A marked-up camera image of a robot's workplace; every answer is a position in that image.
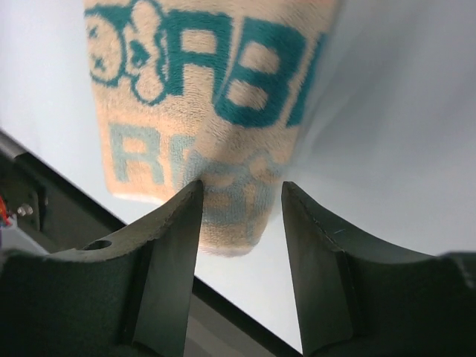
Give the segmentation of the rabbit print towel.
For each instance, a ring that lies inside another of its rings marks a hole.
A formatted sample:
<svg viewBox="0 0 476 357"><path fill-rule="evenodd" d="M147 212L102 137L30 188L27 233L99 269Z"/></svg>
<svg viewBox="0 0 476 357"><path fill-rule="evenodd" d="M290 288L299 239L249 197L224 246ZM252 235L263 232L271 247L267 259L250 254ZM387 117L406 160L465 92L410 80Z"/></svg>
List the rabbit print towel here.
<svg viewBox="0 0 476 357"><path fill-rule="evenodd" d="M86 1L103 171L165 203L200 180L199 248L260 241L338 1Z"/></svg>

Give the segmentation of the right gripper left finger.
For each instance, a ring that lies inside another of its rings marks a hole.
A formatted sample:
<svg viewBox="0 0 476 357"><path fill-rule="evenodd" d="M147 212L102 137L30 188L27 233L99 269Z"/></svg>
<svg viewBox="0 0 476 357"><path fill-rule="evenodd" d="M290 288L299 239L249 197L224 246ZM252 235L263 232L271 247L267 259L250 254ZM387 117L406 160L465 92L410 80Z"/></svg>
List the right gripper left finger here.
<svg viewBox="0 0 476 357"><path fill-rule="evenodd" d="M1 253L3 356L182 356L203 185L81 250Z"/></svg>

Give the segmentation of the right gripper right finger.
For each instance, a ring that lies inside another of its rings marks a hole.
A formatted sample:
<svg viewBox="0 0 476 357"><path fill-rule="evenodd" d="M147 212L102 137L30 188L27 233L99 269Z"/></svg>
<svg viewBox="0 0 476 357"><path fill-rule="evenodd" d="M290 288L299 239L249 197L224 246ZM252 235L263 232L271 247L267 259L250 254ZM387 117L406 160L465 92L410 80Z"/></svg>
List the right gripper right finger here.
<svg viewBox="0 0 476 357"><path fill-rule="evenodd" d="M281 195L305 356L473 356L475 254L385 242L292 182Z"/></svg>

